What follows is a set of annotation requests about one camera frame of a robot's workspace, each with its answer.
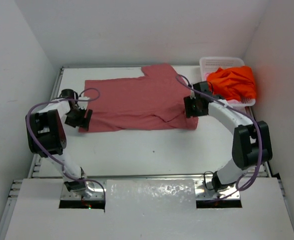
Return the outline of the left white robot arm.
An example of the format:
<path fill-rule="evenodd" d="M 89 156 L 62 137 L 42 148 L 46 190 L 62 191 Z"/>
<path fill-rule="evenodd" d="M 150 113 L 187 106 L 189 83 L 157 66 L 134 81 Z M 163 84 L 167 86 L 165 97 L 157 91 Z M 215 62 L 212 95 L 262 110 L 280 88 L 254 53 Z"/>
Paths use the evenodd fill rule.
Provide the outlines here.
<path fill-rule="evenodd" d="M 86 174 L 66 151 L 67 137 L 64 125 L 89 129 L 92 99 L 72 89 L 64 89 L 58 98 L 44 102 L 43 109 L 30 109 L 26 115 L 30 151 L 48 159 L 63 178 L 64 186 L 75 197 L 89 199 L 94 193 L 94 184 L 85 182 Z"/>

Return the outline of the pink red t-shirt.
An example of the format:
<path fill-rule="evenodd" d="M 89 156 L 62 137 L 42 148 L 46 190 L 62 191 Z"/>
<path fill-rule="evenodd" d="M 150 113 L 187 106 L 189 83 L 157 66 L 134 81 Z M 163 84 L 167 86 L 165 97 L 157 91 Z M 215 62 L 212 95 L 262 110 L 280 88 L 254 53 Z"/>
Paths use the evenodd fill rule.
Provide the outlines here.
<path fill-rule="evenodd" d="M 143 76 L 86 80 L 85 96 L 93 111 L 90 133 L 120 130 L 195 130 L 198 118 L 186 118 L 184 98 L 190 90 L 176 79 L 178 73 L 167 64 L 141 68 Z"/>

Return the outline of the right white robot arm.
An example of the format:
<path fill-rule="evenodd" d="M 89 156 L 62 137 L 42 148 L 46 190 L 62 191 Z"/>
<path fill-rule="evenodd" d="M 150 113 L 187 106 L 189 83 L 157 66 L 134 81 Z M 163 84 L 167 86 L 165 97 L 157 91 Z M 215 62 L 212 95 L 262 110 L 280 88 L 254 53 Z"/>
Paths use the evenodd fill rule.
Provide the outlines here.
<path fill-rule="evenodd" d="M 213 173 L 212 189 L 215 192 L 237 184 L 249 168 L 255 172 L 260 166 L 272 159 L 272 146 L 268 124 L 255 121 L 250 115 L 234 108 L 220 95 L 214 95 L 207 83 L 186 84 L 191 90 L 185 97 L 187 118 L 211 116 L 227 128 L 233 136 L 231 160 Z"/>

